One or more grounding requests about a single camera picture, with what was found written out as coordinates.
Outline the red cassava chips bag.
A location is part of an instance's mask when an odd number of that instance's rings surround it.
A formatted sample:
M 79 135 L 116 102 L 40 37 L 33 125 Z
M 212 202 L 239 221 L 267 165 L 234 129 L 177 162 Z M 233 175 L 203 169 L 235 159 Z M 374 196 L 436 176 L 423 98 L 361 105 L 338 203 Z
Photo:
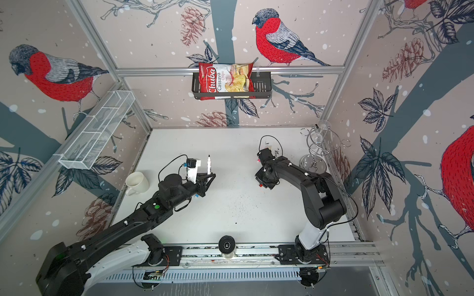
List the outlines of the red cassava chips bag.
M 209 96 L 198 97 L 200 101 L 228 99 L 217 96 L 219 93 L 251 93 L 254 86 L 251 80 L 253 63 L 250 64 L 210 64 L 199 63 L 199 91 Z

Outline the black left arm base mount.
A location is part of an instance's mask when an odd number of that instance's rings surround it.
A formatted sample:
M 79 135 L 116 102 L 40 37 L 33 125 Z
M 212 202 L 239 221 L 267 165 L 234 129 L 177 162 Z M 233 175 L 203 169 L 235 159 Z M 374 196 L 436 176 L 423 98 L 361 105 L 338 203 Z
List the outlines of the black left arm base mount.
M 180 266 L 181 256 L 183 253 L 182 246 L 164 246 L 160 251 L 152 251 L 149 257 L 139 267 L 175 267 Z

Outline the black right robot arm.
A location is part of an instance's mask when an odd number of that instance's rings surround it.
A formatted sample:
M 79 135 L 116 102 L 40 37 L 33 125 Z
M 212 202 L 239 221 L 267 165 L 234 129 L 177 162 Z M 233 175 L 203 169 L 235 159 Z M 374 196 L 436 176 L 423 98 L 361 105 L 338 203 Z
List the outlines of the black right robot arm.
M 256 180 L 264 188 L 273 189 L 285 180 L 301 191 L 307 222 L 296 236 L 296 259 L 303 264 L 329 265 L 330 259 L 323 236 L 347 213 L 341 190 L 329 173 L 311 173 L 284 156 L 275 157 L 269 148 L 257 153 L 262 168 Z

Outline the white marker pen red end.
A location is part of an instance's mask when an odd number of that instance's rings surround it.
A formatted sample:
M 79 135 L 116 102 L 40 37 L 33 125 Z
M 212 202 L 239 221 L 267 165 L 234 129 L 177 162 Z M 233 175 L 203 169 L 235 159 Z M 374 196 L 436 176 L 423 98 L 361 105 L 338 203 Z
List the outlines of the white marker pen red end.
M 211 160 L 211 156 L 208 155 L 208 158 L 207 158 L 207 174 L 210 175 L 212 173 L 212 160 Z

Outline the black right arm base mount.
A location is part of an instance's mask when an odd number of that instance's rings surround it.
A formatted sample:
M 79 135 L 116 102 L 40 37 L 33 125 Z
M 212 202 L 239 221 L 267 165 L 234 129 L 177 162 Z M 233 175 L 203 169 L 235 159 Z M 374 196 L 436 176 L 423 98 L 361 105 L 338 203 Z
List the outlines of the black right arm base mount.
M 299 244 L 279 245 L 275 259 L 282 265 L 316 264 L 329 265 L 330 259 L 325 245 L 306 250 Z

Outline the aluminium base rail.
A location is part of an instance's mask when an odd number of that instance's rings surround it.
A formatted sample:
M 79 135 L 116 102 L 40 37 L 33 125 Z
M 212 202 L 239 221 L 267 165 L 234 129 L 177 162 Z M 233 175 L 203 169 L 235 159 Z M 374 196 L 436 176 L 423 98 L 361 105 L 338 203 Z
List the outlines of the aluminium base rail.
M 166 244 L 161 259 L 149 263 L 151 252 L 144 242 L 128 244 L 113 251 L 89 269 L 92 271 L 122 271 L 139 268 L 211 269 L 211 268 L 270 268 L 310 267 L 335 268 L 348 266 L 385 266 L 373 243 L 336 242 L 327 245 L 315 260 L 301 261 L 290 243 L 237 244 L 229 254 L 223 253 L 217 244 Z

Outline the black round knob on rail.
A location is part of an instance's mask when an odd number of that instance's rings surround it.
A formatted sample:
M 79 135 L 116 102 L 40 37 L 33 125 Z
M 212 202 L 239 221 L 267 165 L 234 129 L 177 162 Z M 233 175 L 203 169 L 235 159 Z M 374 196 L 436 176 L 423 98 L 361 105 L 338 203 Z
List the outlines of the black round knob on rail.
M 218 242 L 218 249 L 223 258 L 230 260 L 235 256 L 236 242 L 235 239 L 229 235 L 220 238 Z

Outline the chrome spiral glass holder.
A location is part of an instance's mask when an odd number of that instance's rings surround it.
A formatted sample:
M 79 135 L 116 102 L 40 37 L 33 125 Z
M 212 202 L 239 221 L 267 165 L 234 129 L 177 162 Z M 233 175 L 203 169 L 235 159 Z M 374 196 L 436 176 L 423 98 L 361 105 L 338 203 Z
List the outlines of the chrome spiral glass holder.
M 327 120 L 319 120 L 314 126 L 301 128 L 300 133 L 306 138 L 309 153 L 302 157 L 300 165 L 308 171 L 322 173 L 329 169 L 331 160 L 339 175 L 344 178 L 351 172 L 349 160 L 343 149 L 349 148 L 348 138 L 340 137 Z

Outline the white ceramic mug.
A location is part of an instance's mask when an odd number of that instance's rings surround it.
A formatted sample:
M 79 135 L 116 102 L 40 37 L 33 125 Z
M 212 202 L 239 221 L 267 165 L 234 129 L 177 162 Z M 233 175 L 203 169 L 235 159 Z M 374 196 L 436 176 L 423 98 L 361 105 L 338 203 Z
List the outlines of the white ceramic mug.
M 149 181 L 142 172 L 136 171 L 125 180 L 127 190 L 126 196 L 145 193 L 149 189 Z

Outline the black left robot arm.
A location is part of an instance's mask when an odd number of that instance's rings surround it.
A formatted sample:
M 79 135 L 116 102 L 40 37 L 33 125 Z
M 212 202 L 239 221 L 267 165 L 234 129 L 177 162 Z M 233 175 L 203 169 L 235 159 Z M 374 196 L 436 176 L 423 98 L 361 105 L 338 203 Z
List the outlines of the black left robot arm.
M 88 239 L 70 246 L 53 246 L 38 272 L 36 284 L 43 296 L 80 296 L 93 277 L 92 268 L 124 243 L 144 234 L 170 218 L 176 207 L 192 197 L 205 196 L 216 174 L 197 174 L 184 181 L 171 174 L 159 182 L 159 189 L 128 217 Z

